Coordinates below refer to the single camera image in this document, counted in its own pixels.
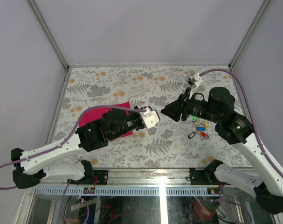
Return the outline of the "green key tag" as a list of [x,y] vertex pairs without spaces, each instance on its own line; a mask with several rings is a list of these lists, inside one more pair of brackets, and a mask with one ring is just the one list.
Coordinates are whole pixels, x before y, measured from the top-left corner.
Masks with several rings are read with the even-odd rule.
[[192,118],[193,122],[196,122],[198,120],[198,118],[196,116],[193,116],[193,115],[191,116],[191,118]]

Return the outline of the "blue key tag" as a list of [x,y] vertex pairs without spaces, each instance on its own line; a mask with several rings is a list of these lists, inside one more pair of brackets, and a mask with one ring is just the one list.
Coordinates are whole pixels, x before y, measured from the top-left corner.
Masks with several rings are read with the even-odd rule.
[[196,127],[196,129],[199,130],[199,131],[205,131],[206,130],[206,128],[202,127],[202,126],[198,126],[198,127]]

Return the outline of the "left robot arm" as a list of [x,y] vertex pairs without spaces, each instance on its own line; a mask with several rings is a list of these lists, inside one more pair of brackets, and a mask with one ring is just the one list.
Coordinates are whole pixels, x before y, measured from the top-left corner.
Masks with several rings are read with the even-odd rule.
[[160,118],[151,107],[125,108],[112,106],[100,119],[83,126],[75,125],[71,133],[41,148],[24,151],[11,150],[14,163],[13,182],[18,189],[27,189],[42,182],[69,182],[70,184],[95,184],[96,175],[90,161],[81,160],[75,164],[59,161],[108,146],[110,141],[133,130],[150,129]]

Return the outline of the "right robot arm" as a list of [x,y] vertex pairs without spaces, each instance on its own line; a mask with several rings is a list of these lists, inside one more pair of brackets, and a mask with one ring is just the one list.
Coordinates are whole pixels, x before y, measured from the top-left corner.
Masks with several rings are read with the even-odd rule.
[[270,214],[283,212],[283,168],[274,164],[273,156],[262,148],[250,121],[235,111],[235,98],[228,89],[214,87],[208,100],[198,100],[196,93],[192,94],[187,88],[161,113],[176,122],[186,121],[189,116],[214,122],[218,135],[242,153],[258,176],[242,173],[213,160],[206,167],[205,180],[210,184],[220,181],[241,189]]

